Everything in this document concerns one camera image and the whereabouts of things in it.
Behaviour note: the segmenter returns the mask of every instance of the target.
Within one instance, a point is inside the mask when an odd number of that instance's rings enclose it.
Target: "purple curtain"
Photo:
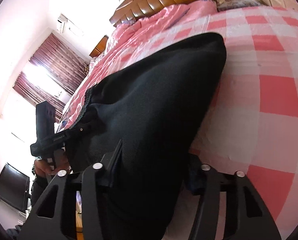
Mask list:
[[[45,67],[50,77],[70,96],[86,77],[87,63],[54,34],[49,35],[29,61]]]
[[[38,103],[43,101],[51,103],[56,108],[56,122],[59,123],[65,104],[40,87],[30,83],[25,73],[21,72],[18,76],[14,85],[14,90],[33,106],[36,106]]]

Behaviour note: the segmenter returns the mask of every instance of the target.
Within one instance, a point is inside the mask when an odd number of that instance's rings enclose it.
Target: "bed sheet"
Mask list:
[[[87,88],[204,32],[223,36],[227,62],[190,152],[220,172],[244,171],[286,239],[298,224],[297,11],[263,6],[216,13],[210,1],[197,1],[124,26],[74,94],[61,128],[75,121]],[[164,239],[188,239],[197,203],[196,197],[182,191]]]

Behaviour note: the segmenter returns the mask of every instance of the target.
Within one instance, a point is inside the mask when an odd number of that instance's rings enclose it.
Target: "bed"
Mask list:
[[[260,6],[218,13],[213,0],[160,9],[145,0],[152,10],[139,6],[140,15],[134,8],[141,1],[126,0],[110,19],[117,28],[90,63],[59,130],[73,124],[86,89],[104,77],[187,37],[220,33],[227,62],[190,153],[220,172],[245,172],[286,239],[298,225],[298,11]],[[165,240],[188,239],[197,204],[183,189]],[[221,208],[217,239],[223,227]]]

